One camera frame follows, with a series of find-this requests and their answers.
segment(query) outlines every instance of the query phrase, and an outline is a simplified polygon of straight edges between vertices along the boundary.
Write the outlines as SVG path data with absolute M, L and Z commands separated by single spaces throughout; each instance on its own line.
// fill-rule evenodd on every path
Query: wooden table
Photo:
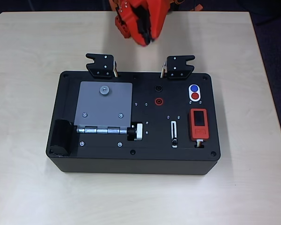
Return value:
M 248 13 L 177 12 L 148 47 L 113 12 L 0 15 L 0 225 L 281 224 L 281 131 Z M 213 79 L 222 158 L 205 176 L 63 173 L 45 147 L 58 79 L 85 53 L 118 71 L 194 54 Z

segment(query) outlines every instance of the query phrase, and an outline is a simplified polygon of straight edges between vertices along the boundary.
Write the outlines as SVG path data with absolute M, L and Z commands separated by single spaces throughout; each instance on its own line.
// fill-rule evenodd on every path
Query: screw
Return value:
M 100 91 L 101 95 L 106 96 L 109 94 L 109 87 L 106 85 L 102 86 L 99 91 Z

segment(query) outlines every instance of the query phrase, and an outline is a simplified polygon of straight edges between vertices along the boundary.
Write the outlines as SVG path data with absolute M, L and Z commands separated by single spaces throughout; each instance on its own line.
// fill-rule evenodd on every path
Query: black bracket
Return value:
M 194 71 L 195 67 L 187 65 L 194 60 L 194 55 L 169 56 L 167 58 L 167 78 L 170 80 L 185 80 Z
M 94 61 L 86 64 L 86 68 L 94 78 L 111 79 L 115 74 L 116 62 L 113 55 L 87 53 L 86 58 Z

